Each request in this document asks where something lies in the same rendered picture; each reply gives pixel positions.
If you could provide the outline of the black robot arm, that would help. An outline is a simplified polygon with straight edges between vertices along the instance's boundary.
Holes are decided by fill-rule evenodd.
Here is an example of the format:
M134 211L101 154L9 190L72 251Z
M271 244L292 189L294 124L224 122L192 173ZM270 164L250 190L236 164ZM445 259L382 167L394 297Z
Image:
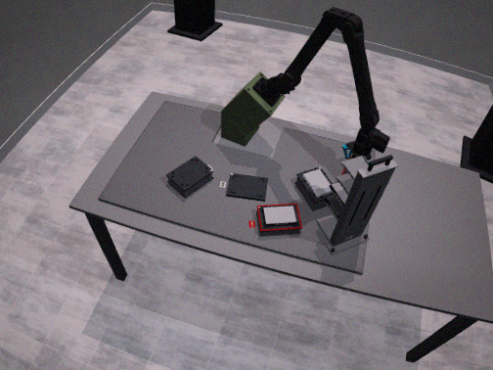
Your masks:
M333 31L338 28L342 33L343 42L347 42L346 45L358 96L359 119L362 128L360 128L361 130L359 129L356 141L363 146L369 145L366 148L364 156L369 155L372 149L383 153L390 138L379 129L375 128L380 121L380 116L374 98L367 61L362 19L353 13L336 7L332 7L330 10L325 11L322 16L320 23L286 71L284 73L279 73L277 75L278 77L273 76L269 79L261 77L254 84L252 89L270 107L273 107L281 98L281 94L290 94L290 92L295 89L294 87L300 83L303 71L307 68Z

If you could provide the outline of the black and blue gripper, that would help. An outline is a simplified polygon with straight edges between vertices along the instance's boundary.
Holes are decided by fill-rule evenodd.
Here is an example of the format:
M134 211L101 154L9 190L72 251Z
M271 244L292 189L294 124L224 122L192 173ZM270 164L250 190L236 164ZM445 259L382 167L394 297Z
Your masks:
M347 143L346 143L347 144ZM357 141L355 140L355 143L354 142L349 142L347 145L342 145L342 149L344 151L344 154L345 154L345 158L346 159L349 159L349 157L351 156L352 154L352 158L357 158L357 157L360 157L362 156L364 158L364 153L366 151L366 148L369 146L363 146L363 145L360 145L357 143ZM353 145L354 144L354 145ZM350 150L349 154L347 155L347 150ZM370 160L371 159L371 155L366 155L365 158L366 160Z

